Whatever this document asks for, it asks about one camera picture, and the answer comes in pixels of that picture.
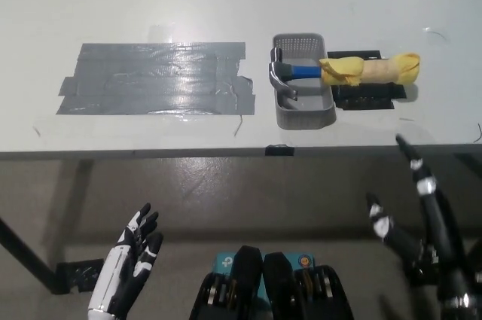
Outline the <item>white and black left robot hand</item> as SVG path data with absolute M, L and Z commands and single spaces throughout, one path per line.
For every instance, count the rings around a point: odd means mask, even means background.
M 87 310 L 89 320 L 126 319 L 145 286 L 163 244 L 159 213 L 146 203 L 108 253 Z

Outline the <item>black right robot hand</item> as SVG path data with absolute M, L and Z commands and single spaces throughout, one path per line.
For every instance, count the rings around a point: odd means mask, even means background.
M 441 314 L 451 318 L 481 317 L 481 268 L 471 261 L 462 242 L 456 217 L 429 165 L 402 135 L 395 136 L 408 161 L 419 197 L 426 234 L 411 236 L 383 207 L 379 198 L 366 194 L 368 217 L 375 235 L 402 262 L 404 274 L 413 287 L 433 285 Z

